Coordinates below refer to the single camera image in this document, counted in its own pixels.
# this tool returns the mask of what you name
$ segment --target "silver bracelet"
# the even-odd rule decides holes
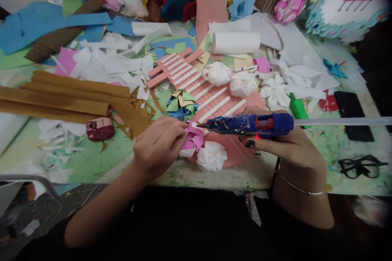
[[[289,182],[286,178],[285,178],[285,176],[283,175],[283,173],[281,172],[281,170],[279,169],[279,172],[278,172],[281,176],[282,176],[282,178],[289,184],[289,185],[291,185],[293,188],[295,188],[295,189],[297,189],[297,190],[299,190],[299,191],[301,191],[301,192],[304,192],[305,194],[308,194],[309,196],[317,196],[317,195],[322,195],[322,194],[324,194],[324,191],[322,191],[322,192],[318,192],[318,193],[312,193],[312,192],[309,192],[309,191],[304,191],[304,190],[301,190],[300,188],[297,188],[295,185],[293,185],[291,182]]]

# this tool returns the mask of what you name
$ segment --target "black eyeglasses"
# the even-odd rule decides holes
[[[350,179],[356,179],[361,174],[368,178],[378,178],[380,176],[379,166],[389,164],[381,162],[372,155],[368,155],[357,160],[341,159],[338,162],[342,168],[340,172]]]

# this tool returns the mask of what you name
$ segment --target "person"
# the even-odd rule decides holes
[[[271,112],[247,107],[243,113]],[[326,193],[326,163],[299,126],[274,140],[240,139],[247,148],[281,158],[273,200],[255,198],[261,227],[245,197],[233,192],[147,187],[178,157],[187,127],[171,117],[157,119],[136,138],[134,158],[122,174],[75,215],[28,243],[17,260],[336,257],[340,244]]]

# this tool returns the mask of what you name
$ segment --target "blue hot glue gun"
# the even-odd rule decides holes
[[[218,116],[197,126],[220,134],[258,136],[268,139],[288,135],[294,128],[294,119],[289,113],[242,114],[227,117]]]

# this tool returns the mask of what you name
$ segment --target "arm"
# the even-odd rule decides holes
[[[268,115],[271,112],[258,107],[246,107],[243,114]],[[334,227],[334,218],[328,201],[326,163],[304,131],[295,126],[287,136],[268,139],[242,140],[248,148],[265,151],[281,158],[273,196],[276,204],[297,219],[316,228]],[[295,187],[321,195],[308,195]]]
[[[139,135],[129,166],[69,221],[65,245],[80,248],[102,237],[138,193],[173,164],[186,141],[187,127],[177,119],[160,117]]]

